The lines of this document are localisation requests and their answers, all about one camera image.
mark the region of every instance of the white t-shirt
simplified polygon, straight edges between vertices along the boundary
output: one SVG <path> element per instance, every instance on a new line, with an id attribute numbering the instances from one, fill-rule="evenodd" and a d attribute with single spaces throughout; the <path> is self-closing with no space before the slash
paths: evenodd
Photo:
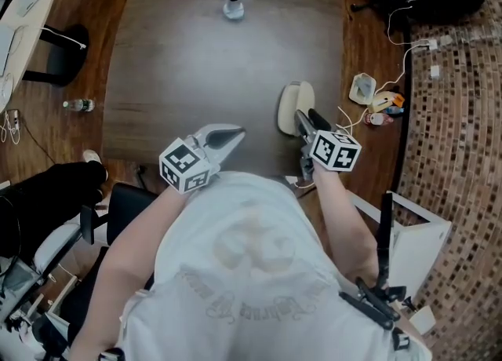
<path id="1" fill-rule="evenodd" d="M 355 293 L 287 187 L 221 173 L 168 230 L 119 343 L 127 361 L 431 359 L 415 341 L 395 352 L 342 286 Z"/>

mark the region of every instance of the white cube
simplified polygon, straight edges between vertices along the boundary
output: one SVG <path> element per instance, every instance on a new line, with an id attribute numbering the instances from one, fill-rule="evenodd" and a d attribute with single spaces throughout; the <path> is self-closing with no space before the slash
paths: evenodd
<path id="1" fill-rule="evenodd" d="M 161 177 L 180 194 L 209 183 L 211 164 L 177 138 L 159 158 Z"/>
<path id="2" fill-rule="evenodd" d="M 330 171 L 352 171 L 361 145 L 343 133 L 317 131 L 309 155 Z"/>

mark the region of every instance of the forearm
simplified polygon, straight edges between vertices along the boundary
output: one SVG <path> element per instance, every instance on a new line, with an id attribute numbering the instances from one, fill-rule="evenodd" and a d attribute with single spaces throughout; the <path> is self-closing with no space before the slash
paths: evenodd
<path id="1" fill-rule="evenodd" d="M 337 173 L 316 167 L 314 182 L 333 252 L 333 262 L 347 279 L 362 277 L 372 286 L 378 275 L 377 242 Z"/>
<path id="2" fill-rule="evenodd" d="M 93 361 L 115 345 L 124 306 L 153 273 L 158 247 L 186 200 L 186 195 L 168 188 L 113 242 L 100 266 L 84 326 L 71 348 L 71 361 Z"/>

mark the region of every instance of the tiled surface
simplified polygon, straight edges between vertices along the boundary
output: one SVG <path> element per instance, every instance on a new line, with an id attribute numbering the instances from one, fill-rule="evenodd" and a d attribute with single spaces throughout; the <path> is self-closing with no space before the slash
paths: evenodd
<path id="1" fill-rule="evenodd" d="M 435 360 L 502 359 L 502 0 L 457 26 L 414 27 L 412 113 L 399 193 L 453 222 L 416 301 Z M 432 80 L 431 65 L 441 76 Z"/>

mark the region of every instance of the white shoe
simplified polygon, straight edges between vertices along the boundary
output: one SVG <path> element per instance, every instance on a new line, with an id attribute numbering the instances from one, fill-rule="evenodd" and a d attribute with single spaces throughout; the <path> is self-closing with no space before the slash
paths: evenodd
<path id="1" fill-rule="evenodd" d="M 84 150 L 84 153 L 82 154 L 82 157 L 84 159 L 84 162 L 86 162 L 86 163 L 88 163 L 88 162 L 98 162 L 99 164 L 103 164 L 101 162 L 100 156 L 94 150 L 91 150 L 91 149 Z M 106 172 L 107 172 L 107 178 L 106 178 L 105 181 L 108 181 L 108 170 L 106 170 Z"/>

